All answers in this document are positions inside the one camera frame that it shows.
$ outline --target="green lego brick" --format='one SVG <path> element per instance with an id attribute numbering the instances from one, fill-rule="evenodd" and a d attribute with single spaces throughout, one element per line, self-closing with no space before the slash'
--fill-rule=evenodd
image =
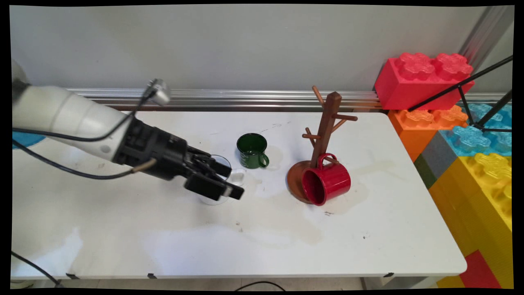
<path id="1" fill-rule="evenodd" d="M 414 165 L 415 168 L 417 168 L 424 185 L 426 185 L 426 188 L 429 189 L 436 182 L 436 177 L 433 175 L 433 172 L 431 172 L 428 163 L 422 155 L 419 155 L 415 160 Z"/>

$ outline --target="robotic arm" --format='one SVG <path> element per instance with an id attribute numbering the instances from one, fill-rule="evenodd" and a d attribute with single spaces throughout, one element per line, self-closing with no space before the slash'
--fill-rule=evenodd
<path id="1" fill-rule="evenodd" d="M 46 135 L 131 167 L 155 159 L 155 164 L 142 172 L 163 180 L 181 175 L 187 179 L 184 188 L 215 201 L 220 196 L 240 199 L 244 192 L 219 177 L 228 177 L 230 167 L 189 146 L 184 139 L 143 123 L 135 118 L 135 112 L 126 115 L 63 88 L 32 86 L 13 61 L 12 93 L 13 131 Z M 148 99 L 166 104 L 169 88 L 162 80 L 152 81 L 141 104 Z"/>

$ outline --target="red mug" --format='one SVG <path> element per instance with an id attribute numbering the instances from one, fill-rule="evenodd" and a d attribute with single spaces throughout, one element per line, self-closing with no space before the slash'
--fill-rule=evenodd
<path id="1" fill-rule="evenodd" d="M 347 193 L 351 187 L 350 174 L 344 165 L 322 165 L 327 156 L 336 160 L 333 154 L 322 154 L 317 168 L 307 168 L 302 172 L 302 188 L 309 201 L 316 206 L 322 206 L 327 200 Z"/>

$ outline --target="green enamel mug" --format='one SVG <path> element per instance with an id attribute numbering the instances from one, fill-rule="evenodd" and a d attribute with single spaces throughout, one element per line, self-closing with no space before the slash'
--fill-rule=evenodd
<path id="1" fill-rule="evenodd" d="M 236 147 L 240 151 L 240 164 L 248 169 L 267 167 L 269 158 L 264 154 L 267 148 L 266 139 L 257 133 L 247 133 L 236 141 Z"/>

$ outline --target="wooden mug stand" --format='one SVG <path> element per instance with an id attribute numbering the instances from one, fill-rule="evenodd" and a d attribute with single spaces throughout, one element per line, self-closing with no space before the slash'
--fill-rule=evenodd
<path id="1" fill-rule="evenodd" d="M 293 167 L 289 169 L 287 175 L 289 190 L 295 198 L 306 204 L 311 204 L 311 202 L 305 196 L 304 190 L 302 189 L 302 172 L 306 168 L 317 167 L 317 159 L 321 154 L 326 153 L 326 150 L 328 149 L 331 133 L 342 126 L 344 122 L 356 121 L 358 119 L 355 116 L 338 114 L 342 97 L 337 92 L 331 92 L 328 94 L 325 103 L 316 86 L 313 86 L 313 92 L 315 92 L 316 98 L 319 100 L 320 105 L 322 105 L 322 108 L 324 109 L 322 112 L 322 118 L 320 119 L 319 131 L 317 135 L 311 134 L 309 128 L 306 128 L 306 133 L 302 134 L 303 138 L 307 138 L 311 141 L 311 144 L 313 145 L 313 155 L 311 156 L 310 161 L 302 161 L 293 165 Z M 335 125 L 335 119 L 341 120 Z M 325 159 L 334 164 L 339 163 L 330 157 L 326 157 Z"/>

